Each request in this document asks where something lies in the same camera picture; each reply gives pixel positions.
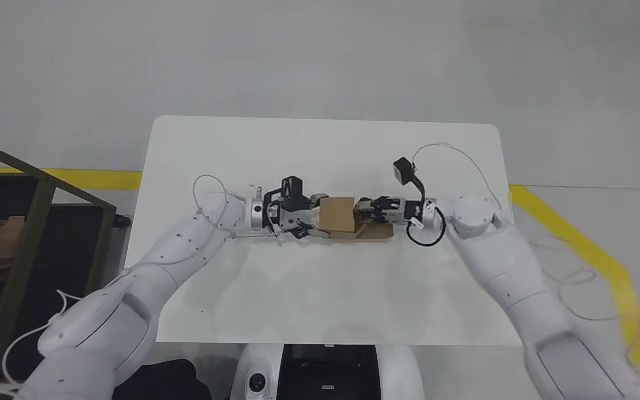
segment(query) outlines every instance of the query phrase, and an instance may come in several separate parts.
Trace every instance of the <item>metal frame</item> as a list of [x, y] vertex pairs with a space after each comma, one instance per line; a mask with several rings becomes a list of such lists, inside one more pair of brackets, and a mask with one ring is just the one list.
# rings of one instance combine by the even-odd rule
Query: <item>metal frame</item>
[[85, 293], [89, 293], [100, 286], [102, 270], [104, 269], [107, 250], [111, 241], [111, 229], [116, 207], [3, 151], [0, 151], [0, 163], [16, 168], [38, 180], [38, 185], [29, 207], [28, 218], [18, 240], [11, 273], [0, 295], [0, 321], [2, 321], [0, 354], [2, 354], [13, 336], [18, 311], [27, 288], [56, 188], [60, 188], [103, 209], [102, 223]]

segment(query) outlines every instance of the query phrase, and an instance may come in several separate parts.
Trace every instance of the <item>black connector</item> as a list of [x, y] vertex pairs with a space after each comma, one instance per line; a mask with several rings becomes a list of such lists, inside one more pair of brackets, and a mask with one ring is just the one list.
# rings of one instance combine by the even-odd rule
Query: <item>black connector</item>
[[393, 170], [396, 179], [403, 186], [413, 180], [413, 165], [411, 165], [411, 162], [405, 157], [393, 163]]

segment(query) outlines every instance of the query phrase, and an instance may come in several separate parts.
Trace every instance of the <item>round joint cover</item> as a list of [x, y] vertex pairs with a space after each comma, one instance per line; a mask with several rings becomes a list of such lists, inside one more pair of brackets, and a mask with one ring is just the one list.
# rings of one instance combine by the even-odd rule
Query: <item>round joint cover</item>
[[488, 198], [460, 196], [453, 210], [454, 224], [468, 231], [486, 229], [493, 219], [494, 207]]
[[264, 387], [267, 385], [267, 378], [264, 377], [261, 373], [255, 373], [251, 375], [249, 378], [249, 390], [254, 393], [260, 393], [264, 390]]

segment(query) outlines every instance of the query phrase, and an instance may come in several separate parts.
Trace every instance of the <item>black cable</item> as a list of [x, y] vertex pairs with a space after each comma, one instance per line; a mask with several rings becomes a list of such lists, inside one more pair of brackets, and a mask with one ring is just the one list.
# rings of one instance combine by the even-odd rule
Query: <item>black cable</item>
[[411, 240], [413, 243], [417, 244], [418, 246], [422, 246], [422, 247], [435, 246], [436, 244], [440, 243], [440, 241], [442, 240], [442, 237], [444, 236], [445, 231], [447, 230], [447, 221], [444, 219], [444, 214], [442, 214], [442, 211], [440, 211], [440, 209], [438, 207], [436, 207], [435, 210], [438, 213], [438, 215], [440, 216], [440, 219], [442, 220], [442, 230], [440, 231], [440, 234], [438, 235], [436, 240], [434, 240], [431, 243], [422, 243], [422, 242], [418, 242], [417, 240], [415, 240], [413, 238], [413, 236], [411, 236], [411, 230], [410, 230], [411, 221], [409, 221], [407, 223], [407, 237], [409, 238], [409, 240]]

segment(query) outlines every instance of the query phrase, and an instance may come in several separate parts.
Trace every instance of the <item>gray floor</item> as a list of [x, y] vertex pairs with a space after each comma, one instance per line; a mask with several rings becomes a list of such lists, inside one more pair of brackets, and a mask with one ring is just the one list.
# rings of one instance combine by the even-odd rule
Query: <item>gray floor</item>
[[[40, 167], [140, 170], [163, 114], [490, 123], [510, 183], [638, 287], [639, 34], [634, 0], [0, 0], [0, 148]], [[101, 195], [135, 208], [135, 193]], [[584, 266], [516, 219], [549, 273]], [[568, 297], [615, 311], [602, 280]], [[623, 351], [615, 322], [585, 328]], [[434, 398], [535, 398], [517, 349], [427, 353], [440, 354], [421, 358]], [[205, 380], [229, 375], [212, 365]]]

